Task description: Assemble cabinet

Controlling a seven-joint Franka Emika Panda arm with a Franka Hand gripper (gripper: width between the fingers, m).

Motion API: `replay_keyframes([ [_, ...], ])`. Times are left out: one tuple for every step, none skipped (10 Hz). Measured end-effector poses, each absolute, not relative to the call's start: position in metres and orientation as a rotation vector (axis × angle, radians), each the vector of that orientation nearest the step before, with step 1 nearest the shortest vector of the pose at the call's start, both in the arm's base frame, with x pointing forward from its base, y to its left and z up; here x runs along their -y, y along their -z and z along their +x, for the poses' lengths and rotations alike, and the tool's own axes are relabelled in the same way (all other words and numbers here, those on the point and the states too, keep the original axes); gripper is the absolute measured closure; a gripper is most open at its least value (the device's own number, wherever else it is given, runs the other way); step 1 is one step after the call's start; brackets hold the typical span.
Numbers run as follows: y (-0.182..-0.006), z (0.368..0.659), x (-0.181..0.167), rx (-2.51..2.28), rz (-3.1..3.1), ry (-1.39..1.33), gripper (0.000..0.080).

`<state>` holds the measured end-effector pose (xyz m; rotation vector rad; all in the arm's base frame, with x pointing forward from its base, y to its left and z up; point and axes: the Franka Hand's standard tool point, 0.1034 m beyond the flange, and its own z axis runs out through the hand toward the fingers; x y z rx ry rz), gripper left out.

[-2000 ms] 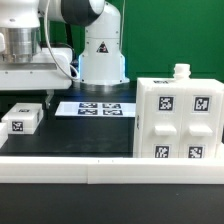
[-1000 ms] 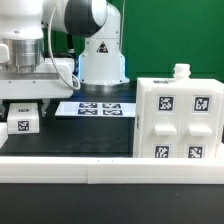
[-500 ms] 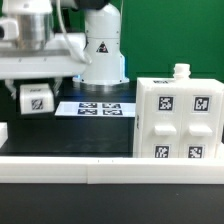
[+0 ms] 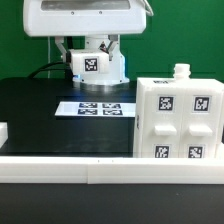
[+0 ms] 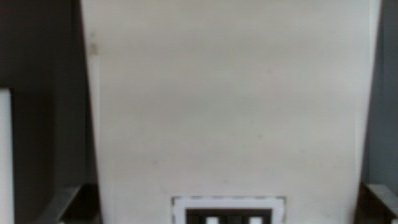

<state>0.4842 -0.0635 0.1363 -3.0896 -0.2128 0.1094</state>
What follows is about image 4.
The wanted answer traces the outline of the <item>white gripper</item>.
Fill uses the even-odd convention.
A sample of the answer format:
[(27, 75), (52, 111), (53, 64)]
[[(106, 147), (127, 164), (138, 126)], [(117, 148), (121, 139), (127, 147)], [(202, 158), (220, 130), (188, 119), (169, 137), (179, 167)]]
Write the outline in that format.
[(64, 63), (70, 60), (64, 36), (109, 35), (109, 60), (118, 36), (142, 33), (146, 13), (141, 0), (24, 0), (23, 27), (29, 36), (52, 36)]

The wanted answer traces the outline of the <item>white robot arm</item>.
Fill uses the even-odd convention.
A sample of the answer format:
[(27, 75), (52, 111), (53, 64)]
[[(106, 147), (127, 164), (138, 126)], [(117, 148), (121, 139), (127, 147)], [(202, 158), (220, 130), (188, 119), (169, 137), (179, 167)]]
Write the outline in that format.
[(24, 0), (23, 27), (31, 37), (53, 37), (76, 86), (126, 84), (120, 37), (146, 28), (143, 0)]

